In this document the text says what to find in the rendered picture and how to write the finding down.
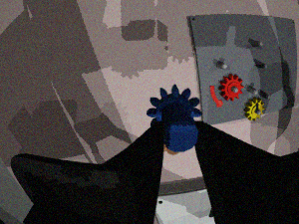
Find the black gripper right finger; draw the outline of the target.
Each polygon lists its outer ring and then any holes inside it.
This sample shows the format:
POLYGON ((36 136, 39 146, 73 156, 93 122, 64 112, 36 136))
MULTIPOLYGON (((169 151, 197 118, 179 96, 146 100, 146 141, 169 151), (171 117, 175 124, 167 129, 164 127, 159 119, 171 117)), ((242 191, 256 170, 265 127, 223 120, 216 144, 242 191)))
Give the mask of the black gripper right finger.
POLYGON ((194 123, 215 224, 267 224, 299 184, 299 152, 272 155, 202 120, 194 123))

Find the dark blue gear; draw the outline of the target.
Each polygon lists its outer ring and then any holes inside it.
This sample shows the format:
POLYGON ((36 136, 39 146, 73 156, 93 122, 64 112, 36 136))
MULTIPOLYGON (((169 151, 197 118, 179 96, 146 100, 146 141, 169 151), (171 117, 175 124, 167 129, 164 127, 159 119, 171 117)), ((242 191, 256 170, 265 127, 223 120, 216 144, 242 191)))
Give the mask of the dark blue gear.
POLYGON ((150 97, 149 103, 156 109, 149 109, 146 116, 153 118, 149 127, 155 122, 164 123, 164 144, 170 151, 186 151, 194 147, 197 142, 197 126, 195 118, 202 116, 196 109, 199 99, 190 97, 190 88, 185 88, 182 95, 177 84, 172 87, 172 93, 160 88, 161 100, 150 97), (189 99, 189 100, 188 100, 189 99))

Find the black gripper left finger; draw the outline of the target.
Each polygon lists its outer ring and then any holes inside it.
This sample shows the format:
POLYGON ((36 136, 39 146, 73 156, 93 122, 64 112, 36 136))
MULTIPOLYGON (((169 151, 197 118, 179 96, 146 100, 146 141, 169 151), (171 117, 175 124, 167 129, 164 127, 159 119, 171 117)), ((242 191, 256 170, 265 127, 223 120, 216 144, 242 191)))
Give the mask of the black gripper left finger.
POLYGON ((32 203, 122 224, 153 224, 164 159, 164 123, 155 122, 104 164, 20 153, 11 168, 32 203))

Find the red gear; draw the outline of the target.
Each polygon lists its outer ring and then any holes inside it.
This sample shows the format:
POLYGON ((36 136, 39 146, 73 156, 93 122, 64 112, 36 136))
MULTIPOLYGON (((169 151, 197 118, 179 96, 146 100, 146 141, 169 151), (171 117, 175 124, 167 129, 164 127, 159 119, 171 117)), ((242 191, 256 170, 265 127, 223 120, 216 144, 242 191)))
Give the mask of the red gear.
POLYGON ((225 97, 225 100, 231 99, 234 101, 234 97, 238 98, 238 95, 242 95, 242 88, 243 85, 241 85, 242 80, 238 80, 238 75, 229 75, 229 79, 226 76, 223 76, 223 81, 219 81, 222 84, 222 88, 219 88, 220 91, 222 91, 221 95, 222 97, 225 97), (238 87, 238 92, 234 93, 231 91, 231 87, 238 87))

